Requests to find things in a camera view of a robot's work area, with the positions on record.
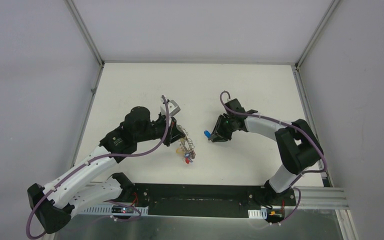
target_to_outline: red wire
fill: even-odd
[[[136,192],[134,192],[132,195],[134,195],[134,200],[133,200],[133,202],[131,203],[130,206],[133,206],[137,201],[139,201],[138,195],[136,194]]]
[[[285,215],[285,200],[282,200],[282,214]]]

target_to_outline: aluminum frame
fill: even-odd
[[[332,0],[330,3],[328,9],[326,10],[323,18],[320,20],[320,23],[318,24],[317,28],[315,29],[314,33],[312,34],[308,44],[306,45],[305,49],[303,50],[298,62],[296,64],[291,64],[290,62],[285,63],[278,63],[278,62],[202,62],[202,61],[176,61],[176,62],[153,62],[153,61],[138,61],[137,63],[187,63],[187,64],[259,64],[259,65],[291,65],[292,73],[295,78],[296,87],[298,89],[298,94],[301,100],[301,105],[304,110],[305,118],[307,122],[309,123],[311,129],[313,130],[315,136],[317,137],[317,131],[316,126],[314,123],[314,118],[312,114],[312,108],[310,101],[307,98],[306,89],[302,82],[301,75],[300,75],[300,67],[305,61],[306,57],[308,56],[311,49],[317,44],[317,40],[319,39],[320,35],[323,32],[323,29],[326,27],[327,23],[329,22],[332,14],[337,9],[338,5],[341,3],[342,0]],[[98,51],[97,46],[95,45],[92,36],[90,35],[87,26],[85,25],[81,14],[79,13],[75,3],[73,0],[64,0],[68,10],[73,16],[74,21],[77,24],[77,27],[81,34],[84,37],[84,40],[86,41],[90,51],[95,56],[96,61],[98,62],[100,66],[99,73],[96,78],[96,82],[94,84],[94,87],[91,89],[91,98],[88,105],[88,109],[86,112],[86,116],[84,121],[81,125],[81,133],[77,142],[77,146],[73,155],[73,159],[70,163],[70,167],[72,167],[76,161],[80,144],[86,129],[86,124],[89,119],[89,115],[92,109],[92,105],[95,99],[95,93],[98,88],[103,69],[104,69],[104,60],[102,59],[101,54]],[[132,63],[128,61],[109,61],[111,63]],[[329,180],[330,184],[333,186],[332,179],[330,178],[329,174],[326,173],[325,177]],[[301,189],[301,204],[298,208],[300,209],[327,209],[327,210],[335,210],[336,215],[338,217],[338,222],[340,226],[340,230],[342,232],[342,236],[344,240],[358,240],[358,235],[355,229],[355,225],[353,223],[353,219],[351,216],[351,212],[349,210],[349,206],[346,200],[345,192],[342,188],[335,188],[335,187],[300,187]],[[55,234],[46,234],[42,239],[43,240],[53,240],[55,238]]]

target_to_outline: white table surface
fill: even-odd
[[[263,185],[281,165],[277,144],[258,134],[237,131],[229,142],[212,143],[211,132],[220,114],[220,92],[227,90],[245,110],[254,109],[280,120],[305,119],[291,67],[288,65],[107,63],[99,82],[76,163],[124,121],[133,107],[144,106],[156,120],[160,97],[181,108],[175,118],[195,145],[196,158],[186,164],[176,153],[179,142],[162,145],[142,157],[124,159],[94,181],[123,172],[134,183]],[[139,143],[137,152],[158,140]],[[323,186],[320,174],[307,174],[297,186]]]

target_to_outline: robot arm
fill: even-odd
[[[102,184],[85,187],[98,175],[125,158],[125,156],[112,157],[109,154],[129,155],[137,150],[140,142],[162,139],[166,130],[166,118],[171,118],[171,121],[163,144],[170,146],[171,143],[185,137],[185,134],[178,130],[174,118],[180,107],[173,100],[167,101],[167,107],[168,116],[166,106],[162,104],[161,112],[155,121],[151,121],[151,113],[147,108],[134,107],[125,116],[124,121],[109,132],[78,165],[44,186],[35,183],[28,188],[27,194],[32,209],[48,194],[35,212],[46,233],[51,234],[60,230],[72,217],[90,206],[126,194],[125,188],[130,187],[132,183],[123,173],[113,174]]]
[[[225,105],[238,113],[259,115],[256,110],[245,112],[245,109],[236,98],[228,101]],[[298,119],[289,122],[289,124],[303,130],[322,150],[305,120]],[[281,198],[302,171],[320,160],[315,148],[295,129],[267,119],[235,115],[229,111],[218,117],[208,140],[212,142],[230,141],[232,133],[237,130],[260,134],[277,142],[282,165],[274,176],[264,184],[261,202],[265,204],[269,205],[273,199]]]

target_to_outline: metal spring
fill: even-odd
[[[194,142],[192,139],[188,138],[188,132],[184,127],[181,125],[177,125],[177,129],[184,133],[185,137],[180,139],[180,149],[186,154],[186,153],[193,153],[194,152]]]

